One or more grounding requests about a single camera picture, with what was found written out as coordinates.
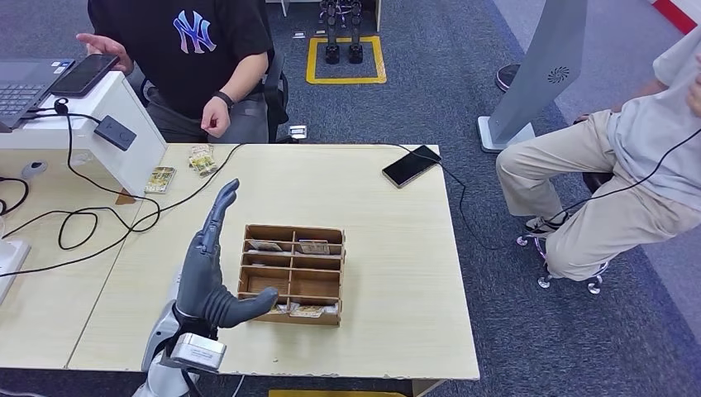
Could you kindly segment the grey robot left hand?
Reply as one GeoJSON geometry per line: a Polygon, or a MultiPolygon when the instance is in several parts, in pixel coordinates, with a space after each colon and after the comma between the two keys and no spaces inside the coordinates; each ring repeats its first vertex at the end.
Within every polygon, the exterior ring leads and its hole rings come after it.
{"type": "Polygon", "coordinates": [[[219,242],[226,211],[236,201],[240,181],[225,184],[214,200],[200,231],[189,244],[180,276],[177,310],[203,320],[215,328],[233,328],[268,313],[277,303],[279,292],[266,287],[254,298],[238,299],[224,285],[219,242]]]}

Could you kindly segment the guest person's left hand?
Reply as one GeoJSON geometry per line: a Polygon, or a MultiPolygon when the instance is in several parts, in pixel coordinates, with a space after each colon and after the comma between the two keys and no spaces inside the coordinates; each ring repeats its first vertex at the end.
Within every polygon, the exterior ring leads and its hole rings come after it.
{"type": "Polygon", "coordinates": [[[210,136],[220,138],[230,123],[230,111],[227,103],[219,97],[212,97],[203,108],[201,129],[210,136]]]}

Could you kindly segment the operator person's left hand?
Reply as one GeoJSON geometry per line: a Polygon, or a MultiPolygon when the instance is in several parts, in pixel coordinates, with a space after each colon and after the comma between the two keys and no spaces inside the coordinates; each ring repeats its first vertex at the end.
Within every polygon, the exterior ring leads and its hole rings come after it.
{"type": "Polygon", "coordinates": [[[695,56],[698,71],[694,77],[693,82],[689,86],[688,93],[686,95],[686,104],[689,110],[698,118],[701,118],[701,74],[700,74],[700,54],[695,56]]]}

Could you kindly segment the guest person's right hand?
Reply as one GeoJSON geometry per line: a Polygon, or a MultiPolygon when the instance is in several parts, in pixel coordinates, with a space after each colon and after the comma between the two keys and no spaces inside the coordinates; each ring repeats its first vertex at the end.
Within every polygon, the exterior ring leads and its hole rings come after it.
{"type": "Polygon", "coordinates": [[[113,66],[114,70],[121,71],[125,75],[134,70],[134,62],[127,54],[125,47],[117,41],[106,37],[88,33],[79,33],[76,39],[83,43],[89,55],[115,55],[118,58],[113,66]]]}

